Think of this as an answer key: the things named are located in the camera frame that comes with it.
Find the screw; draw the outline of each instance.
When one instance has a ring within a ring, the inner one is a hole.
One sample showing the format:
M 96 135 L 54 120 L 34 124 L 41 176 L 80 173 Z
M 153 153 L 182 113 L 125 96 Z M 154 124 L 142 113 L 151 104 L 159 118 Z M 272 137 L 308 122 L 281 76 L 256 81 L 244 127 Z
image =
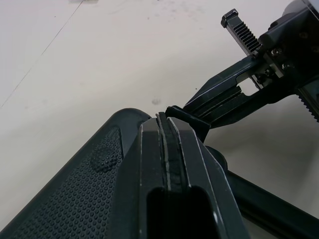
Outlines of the screw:
M 308 33 L 306 33 L 306 32 L 301 32 L 301 33 L 299 33 L 299 37 L 300 38 L 302 38 L 302 39 L 307 39 L 308 38 Z
M 271 51 L 271 54 L 272 54 L 273 56 L 279 56 L 282 52 L 283 52 L 283 51 L 282 51 L 281 48 L 275 48 L 275 49 L 273 49 L 273 50 Z
M 319 53 L 319 47 L 317 47 L 317 46 L 312 46 L 312 47 L 311 47 L 311 51 L 312 51 L 313 53 Z
M 289 64 L 289 63 L 287 63 L 287 64 L 283 64 L 282 65 L 282 69 L 285 71 L 285 70 L 287 70 L 288 68 L 293 68 L 294 66 L 292 65 L 292 64 Z
M 270 69 L 265 70 L 265 75 L 270 76 L 272 74 L 272 71 Z
M 253 51 L 251 53 L 252 57 L 257 58 L 259 56 L 259 52 L 258 51 Z

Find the gear teeth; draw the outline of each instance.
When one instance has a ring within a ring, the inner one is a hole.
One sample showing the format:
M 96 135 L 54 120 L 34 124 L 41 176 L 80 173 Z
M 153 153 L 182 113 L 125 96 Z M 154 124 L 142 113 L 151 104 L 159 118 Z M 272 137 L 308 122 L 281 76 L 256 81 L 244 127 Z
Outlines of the gear teeth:
M 311 113 L 311 115 L 315 118 L 317 122 L 319 122 L 319 117 L 313 112 L 312 108 L 308 105 L 308 103 L 303 99 L 302 96 L 299 96 L 299 99 L 301 100 L 302 103 L 304 103 L 304 106 L 308 109 L 308 111 Z

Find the dotted texture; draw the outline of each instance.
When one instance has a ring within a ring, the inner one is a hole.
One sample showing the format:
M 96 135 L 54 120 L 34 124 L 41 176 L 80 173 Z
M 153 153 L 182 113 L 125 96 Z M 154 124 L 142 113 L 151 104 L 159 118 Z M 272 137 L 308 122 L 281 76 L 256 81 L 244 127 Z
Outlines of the dotted texture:
M 122 158 L 120 130 L 114 127 L 11 238 L 105 238 L 116 172 Z

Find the white table surface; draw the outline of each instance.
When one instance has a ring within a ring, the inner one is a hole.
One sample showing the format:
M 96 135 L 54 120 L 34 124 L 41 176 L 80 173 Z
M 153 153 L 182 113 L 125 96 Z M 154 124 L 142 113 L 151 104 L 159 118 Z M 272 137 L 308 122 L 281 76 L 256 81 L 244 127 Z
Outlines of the white table surface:
M 0 230 L 114 112 L 182 107 L 243 58 L 222 15 L 236 8 L 259 36 L 289 2 L 0 1 Z M 318 131 L 289 97 L 205 143 L 235 173 L 319 217 Z

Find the gap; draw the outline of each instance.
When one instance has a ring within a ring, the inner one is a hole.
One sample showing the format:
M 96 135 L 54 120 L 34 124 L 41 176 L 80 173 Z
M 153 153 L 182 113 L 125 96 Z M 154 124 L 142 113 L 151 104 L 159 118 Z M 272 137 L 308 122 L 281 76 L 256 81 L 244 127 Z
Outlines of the gap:
M 244 93 L 246 96 L 251 96 L 258 91 L 255 83 L 250 78 L 243 80 L 238 84 L 238 86 L 240 86 L 242 93 Z

